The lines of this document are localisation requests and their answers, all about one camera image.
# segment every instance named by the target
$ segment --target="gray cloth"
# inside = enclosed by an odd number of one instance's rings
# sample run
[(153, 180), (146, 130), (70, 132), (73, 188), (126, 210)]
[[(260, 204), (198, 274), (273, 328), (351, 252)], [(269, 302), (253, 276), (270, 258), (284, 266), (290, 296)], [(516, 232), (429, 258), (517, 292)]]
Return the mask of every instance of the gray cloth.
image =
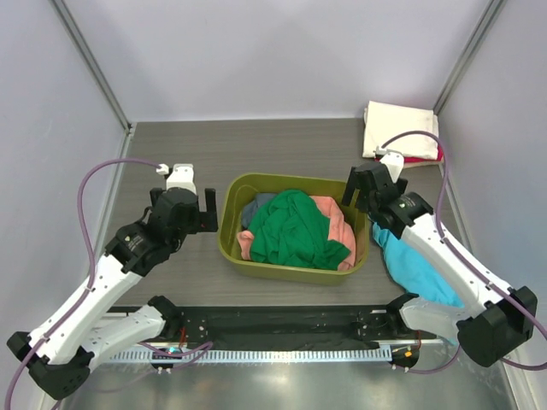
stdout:
[(258, 209), (276, 196), (277, 194), (256, 194), (255, 199), (243, 208), (243, 214), (241, 215), (241, 225), (243, 228), (247, 229)]

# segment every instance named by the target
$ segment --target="turquoise towel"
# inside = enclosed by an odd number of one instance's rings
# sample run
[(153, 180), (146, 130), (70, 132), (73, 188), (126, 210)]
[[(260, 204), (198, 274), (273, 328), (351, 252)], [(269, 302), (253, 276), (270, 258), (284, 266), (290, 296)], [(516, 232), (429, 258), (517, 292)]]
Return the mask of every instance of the turquoise towel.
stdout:
[(416, 293), (430, 302), (463, 308), (455, 291), (418, 251), (376, 223), (373, 237), (384, 250), (385, 264), (391, 277), (407, 292)]

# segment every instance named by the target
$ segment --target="bin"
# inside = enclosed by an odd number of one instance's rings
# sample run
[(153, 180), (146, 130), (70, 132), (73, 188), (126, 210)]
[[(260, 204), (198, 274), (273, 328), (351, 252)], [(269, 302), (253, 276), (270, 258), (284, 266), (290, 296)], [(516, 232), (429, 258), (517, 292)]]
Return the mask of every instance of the bin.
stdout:
[[(341, 284), (349, 275), (359, 270), (368, 255), (368, 217), (353, 208), (341, 206), (345, 182), (331, 179), (294, 177), (289, 175), (274, 175), (266, 173), (247, 173), (235, 179), (226, 194), (222, 211), (221, 228), (218, 234), (218, 244), (221, 253), (243, 275), (256, 278), (282, 279), (310, 284)], [(356, 235), (356, 264), (347, 271), (329, 271), (293, 266), (270, 265), (244, 261), (241, 257), (236, 235), (243, 230), (241, 215), (243, 208), (257, 193), (284, 190), (301, 190), (312, 196), (330, 196), (334, 198), (344, 213), (345, 221)]]

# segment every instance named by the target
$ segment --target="metal corner post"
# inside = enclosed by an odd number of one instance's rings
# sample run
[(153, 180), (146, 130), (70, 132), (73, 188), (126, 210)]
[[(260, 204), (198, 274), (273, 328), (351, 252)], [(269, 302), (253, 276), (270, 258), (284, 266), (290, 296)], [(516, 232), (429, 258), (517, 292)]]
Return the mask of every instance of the metal corner post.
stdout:
[(130, 132), (131, 124), (127, 119), (123, 109), (121, 109), (120, 103), (118, 102), (114, 92), (110, 88), (109, 82), (104, 77), (103, 71), (99, 67), (97, 60), (95, 59), (89, 45), (85, 41), (85, 38), (78, 28), (76, 21), (74, 20), (70, 10), (68, 9), (64, 0), (49, 0), (55, 11), (58, 13), (61, 18), (62, 24), (67, 29), (68, 35), (74, 42), (74, 45), (78, 49), (79, 53), (83, 57), (85, 64), (89, 68), (91, 75), (97, 82), (97, 85), (103, 92), (107, 101), (110, 104), (110, 107), (114, 111), (115, 116), (118, 121), (123, 126), (123, 129), (128, 134)]
[(469, 64), (471, 64), (477, 51), (479, 51), (486, 35), (490, 31), (506, 2), (507, 0), (491, 0), (486, 6), (484, 13), (480, 16), (479, 22), (471, 34), (471, 38), (463, 48), (462, 53), (456, 61), (456, 65), (452, 68), (452, 71), (444, 84), (443, 90), (433, 106), (433, 112), (436, 115), (439, 115), (443, 110), (444, 105), (446, 105), (458, 83), (467, 71)]

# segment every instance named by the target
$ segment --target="white wall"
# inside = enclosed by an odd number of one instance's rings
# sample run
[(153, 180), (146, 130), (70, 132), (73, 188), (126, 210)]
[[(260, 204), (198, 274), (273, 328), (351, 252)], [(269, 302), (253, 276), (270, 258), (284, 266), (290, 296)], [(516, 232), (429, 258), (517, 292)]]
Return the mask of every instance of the white wall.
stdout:
[[(87, 269), (76, 215), (85, 172), (120, 152), (123, 130), (45, 0), (0, 5), (0, 335), (31, 330), (72, 293)], [(92, 235), (112, 173), (91, 181)], [(0, 348), (0, 395), (18, 365)], [(25, 372), (13, 409), (36, 395)]]
[[(473, 251), (538, 296), (547, 324), (547, 2), (508, 2), (440, 117)], [(535, 332), (528, 364), (547, 360)], [(545, 406), (547, 372), (528, 373)]]
[(67, 0), (130, 120), (431, 108), (487, 0)]

